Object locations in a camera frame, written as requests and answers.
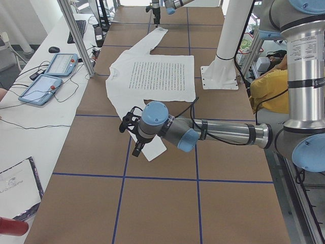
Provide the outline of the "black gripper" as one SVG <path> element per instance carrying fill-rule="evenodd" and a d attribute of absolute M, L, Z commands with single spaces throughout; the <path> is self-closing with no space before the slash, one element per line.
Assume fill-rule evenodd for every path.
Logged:
<path fill-rule="evenodd" d="M 152 11 L 154 14 L 154 23 L 160 23 L 160 6 L 159 5 L 153 5 Z"/>
<path fill-rule="evenodd" d="M 135 148 L 132 152 L 132 155 L 138 157 L 142 149 L 144 148 L 145 144 L 150 143 L 153 140 L 153 134 L 147 134 L 143 132 L 139 126 L 136 127 L 135 131 L 136 131 L 137 142 L 135 144 Z"/>

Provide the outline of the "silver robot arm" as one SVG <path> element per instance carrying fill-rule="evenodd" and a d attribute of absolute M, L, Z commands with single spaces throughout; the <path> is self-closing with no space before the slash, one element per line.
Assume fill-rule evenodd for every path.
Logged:
<path fill-rule="evenodd" d="M 288 113 L 282 129 L 173 117 L 163 103 L 153 101 L 141 116 L 132 116 L 132 132 L 137 138 L 133 155 L 138 156 L 154 136 L 186 152 L 199 140 L 214 139 L 232 145 L 272 145 L 296 166 L 324 171 L 324 1 L 263 1 L 259 33 L 264 40 L 287 41 L 284 90 L 279 81 L 282 72 L 276 70 L 250 86 L 254 113 L 261 109 Z"/>
<path fill-rule="evenodd" d="M 166 12 L 168 15 L 172 15 L 175 13 L 176 9 L 183 7 L 184 5 L 193 2 L 193 0 L 166 0 L 164 1 L 164 5 L 166 8 Z M 160 3 L 159 0 L 152 0 L 150 5 L 146 7 L 146 12 L 152 11 L 154 18 L 153 22 L 155 27 L 160 25 Z"/>

